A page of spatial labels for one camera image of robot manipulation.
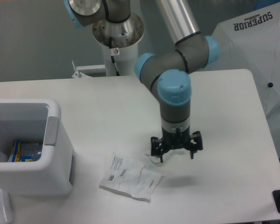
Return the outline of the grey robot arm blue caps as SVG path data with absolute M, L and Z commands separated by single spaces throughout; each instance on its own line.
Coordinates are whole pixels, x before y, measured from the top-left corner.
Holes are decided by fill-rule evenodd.
M 151 155 L 184 148 L 194 155 L 203 149 L 200 132 L 190 132 L 189 74 L 218 59 L 219 47 L 201 34 L 189 4 L 184 0 L 159 0 L 157 6 L 175 50 L 162 56 L 138 54 L 144 35 L 142 19 L 128 0 L 66 0 L 64 5 L 76 27 L 92 25 L 101 45 L 107 76 L 136 75 L 160 104 L 162 137 L 151 138 Z

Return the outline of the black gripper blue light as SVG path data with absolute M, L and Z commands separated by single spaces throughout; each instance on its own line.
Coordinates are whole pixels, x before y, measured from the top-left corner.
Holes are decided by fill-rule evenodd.
M 162 138 L 151 137 L 151 156 L 160 158 L 163 163 L 163 155 L 173 149 L 185 148 L 189 151 L 190 158 L 203 150 L 203 141 L 200 131 L 189 134 L 189 127 L 179 133 L 170 133 L 162 128 Z

